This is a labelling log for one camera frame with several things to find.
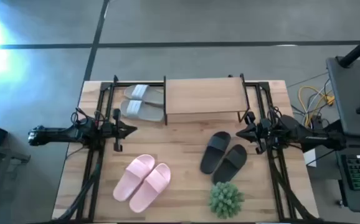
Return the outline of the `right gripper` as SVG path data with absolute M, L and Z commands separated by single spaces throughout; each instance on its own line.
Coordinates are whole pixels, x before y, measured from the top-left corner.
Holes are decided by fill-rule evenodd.
M 249 142 L 256 142 L 256 153 L 263 154 L 267 150 L 265 139 L 270 135 L 272 122 L 268 118 L 263 118 L 258 124 L 255 124 L 255 115 L 252 111 L 247 112 L 245 121 L 247 127 L 236 132 L 236 136 Z

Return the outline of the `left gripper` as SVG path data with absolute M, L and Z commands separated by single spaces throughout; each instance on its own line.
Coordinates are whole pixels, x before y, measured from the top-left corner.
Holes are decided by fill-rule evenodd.
M 104 121 L 100 128 L 103 138 L 115 138 L 114 151 L 116 152 L 123 151 L 123 146 L 120 143 L 120 139 L 125 139 L 127 136 L 129 136 L 138 129 L 136 126 L 130 126 L 127 124 L 121 124 L 119 127 L 120 115 L 120 110 L 114 109 L 114 123 L 112 123 L 111 121 Z

